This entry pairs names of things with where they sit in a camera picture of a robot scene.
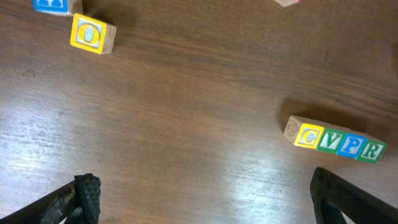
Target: green block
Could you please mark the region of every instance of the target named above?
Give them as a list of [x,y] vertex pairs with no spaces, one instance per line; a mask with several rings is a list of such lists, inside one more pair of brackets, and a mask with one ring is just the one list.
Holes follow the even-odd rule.
[[368,140],[362,152],[359,153],[358,160],[375,164],[386,150],[386,147],[387,144],[384,142]]
[[337,153],[338,149],[341,146],[341,143],[343,143],[345,135],[346,133],[342,131],[326,128],[326,130],[323,132],[321,140],[319,141],[317,150]]

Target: blue block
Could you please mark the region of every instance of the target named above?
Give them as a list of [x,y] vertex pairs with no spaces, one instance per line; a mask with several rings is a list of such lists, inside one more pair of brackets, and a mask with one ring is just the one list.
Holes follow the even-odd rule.
[[366,144],[366,137],[348,133],[337,154],[356,159]]
[[33,7],[39,12],[68,12],[68,0],[32,0]]

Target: yellow block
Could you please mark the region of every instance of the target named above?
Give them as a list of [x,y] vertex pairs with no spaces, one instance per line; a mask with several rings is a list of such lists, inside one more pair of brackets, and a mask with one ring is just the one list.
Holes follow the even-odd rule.
[[75,13],[70,44],[83,50],[103,53],[107,23]]
[[301,125],[300,131],[298,132],[294,145],[309,149],[316,149],[324,130],[325,128],[322,126],[303,123],[303,125]]

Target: wooden table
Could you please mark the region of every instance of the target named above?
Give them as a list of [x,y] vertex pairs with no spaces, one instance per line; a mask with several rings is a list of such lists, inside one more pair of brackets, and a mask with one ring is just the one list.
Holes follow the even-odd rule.
[[[0,217],[74,175],[100,223],[315,223],[322,166],[398,206],[396,0],[84,0],[114,51],[70,46],[71,17],[0,2]],[[302,149],[297,114],[369,133],[378,164]]]

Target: letter block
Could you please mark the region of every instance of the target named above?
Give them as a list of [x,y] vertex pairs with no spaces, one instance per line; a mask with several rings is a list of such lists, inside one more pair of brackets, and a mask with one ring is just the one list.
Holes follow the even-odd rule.
[[361,153],[365,143],[366,137],[349,133],[344,138],[343,144],[339,148],[337,154],[356,159],[359,153]]
[[383,154],[384,150],[386,150],[386,143],[368,140],[363,148],[362,152],[358,156],[359,161],[377,163]]
[[323,134],[324,127],[309,123],[307,118],[291,116],[284,136],[295,146],[316,149]]
[[70,44],[97,54],[112,52],[116,26],[76,13]]
[[320,143],[317,147],[319,151],[325,151],[330,153],[337,153],[341,143],[343,143],[345,133],[331,128],[326,128]]
[[32,0],[33,7],[38,12],[57,16],[72,16],[83,13],[82,0]]
[[370,135],[299,116],[290,116],[284,136],[295,146],[370,163],[376,163],[387,147]]

